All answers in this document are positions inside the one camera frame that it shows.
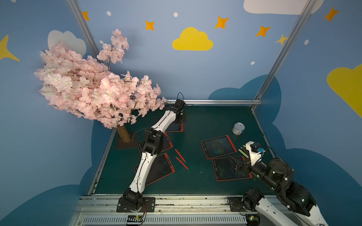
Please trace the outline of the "red stylus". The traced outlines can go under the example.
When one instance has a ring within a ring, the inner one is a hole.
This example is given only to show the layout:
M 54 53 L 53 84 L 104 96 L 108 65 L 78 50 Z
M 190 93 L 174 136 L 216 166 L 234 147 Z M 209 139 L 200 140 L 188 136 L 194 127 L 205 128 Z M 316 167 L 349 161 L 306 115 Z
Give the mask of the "red stylus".
M 179 157 L 181 158 L 181 160 L 182 160 L 183 162 L 186 162 L 185 159 L 183 158 L 183 156 L 178 152 L 178 150 L 175 149 L 175 151 L 176 151 L 176 153 L 179 155 Z
M 180 163 L 182 164 L 182 166 L 183 166 L 185 169 L 189 170 L 189 168 L 186 166 L 186 164 L 185 164 L 182 160 L 180 160 L 178 157 L 176 157 L 176 159 L 177 159 L 178 162 L 180 162 Z

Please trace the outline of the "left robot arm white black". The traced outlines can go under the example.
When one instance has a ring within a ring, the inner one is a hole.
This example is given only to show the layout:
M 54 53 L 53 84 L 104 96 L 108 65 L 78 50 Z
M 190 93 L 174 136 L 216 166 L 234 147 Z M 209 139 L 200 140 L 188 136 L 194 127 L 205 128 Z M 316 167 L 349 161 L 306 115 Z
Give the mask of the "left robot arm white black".
M 185 102 L 177 99 L 174 105 L 166 108 L 164 115 L 152 127 L 145 130 L 142 155 L 139 167 L 129 188 L 120 198 L 120 204 L 130 211 L 138 211 L 143 204 L 142 196 L 146 186 L 146 180 L 152 164 L 157 155 L 163 149 L 163 136 L 167 128 L 173 123 L 186 122 L 186 115 L 183 113 Z

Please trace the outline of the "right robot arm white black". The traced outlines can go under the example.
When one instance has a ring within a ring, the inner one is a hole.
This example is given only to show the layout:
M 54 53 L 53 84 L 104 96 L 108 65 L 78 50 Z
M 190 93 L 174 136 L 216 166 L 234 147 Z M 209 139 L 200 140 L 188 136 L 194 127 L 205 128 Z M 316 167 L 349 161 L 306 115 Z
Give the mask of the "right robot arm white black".
M 252 164 L 251 159 L 240 161 L 229 156 L 228 160 L 236 173 L 244 176 L 252 174 L 264 182 L 303 226 L 327 225 L 316 200 L 305 187 L 293 181 L 295 171 L 280 158 L 273 158 L 267 166 Z M 248 226 L 260 224 L 260 218 L 253 215 L 253 212 L 264 215 L 276 226 L 296 225 L 256 189 L 249 189 L 242 198 L 229 197 L 228 204 L 232 212 L 248 211 L 245 215 Z

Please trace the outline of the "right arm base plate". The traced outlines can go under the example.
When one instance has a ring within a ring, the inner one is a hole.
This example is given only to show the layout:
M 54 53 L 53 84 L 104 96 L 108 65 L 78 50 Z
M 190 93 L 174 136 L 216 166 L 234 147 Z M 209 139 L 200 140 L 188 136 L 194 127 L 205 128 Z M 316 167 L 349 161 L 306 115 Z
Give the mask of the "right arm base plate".
M 245 212 L 255 210 L 253 201 L 248 197 L 228 197 L 227 203 L 230 206 L 231 212 Z

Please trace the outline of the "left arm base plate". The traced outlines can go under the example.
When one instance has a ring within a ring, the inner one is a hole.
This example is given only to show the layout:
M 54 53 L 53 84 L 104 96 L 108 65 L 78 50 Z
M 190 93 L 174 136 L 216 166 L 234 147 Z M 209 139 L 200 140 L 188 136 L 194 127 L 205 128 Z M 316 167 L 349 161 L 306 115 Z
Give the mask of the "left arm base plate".
M 154 197 L 143 197 L 140 207 L 132 207 L 130 204 L 127 204 L 125 198 L 121 197 L 118 200 L 116 212 L 154 212 L 155 211 L 155 201 Z

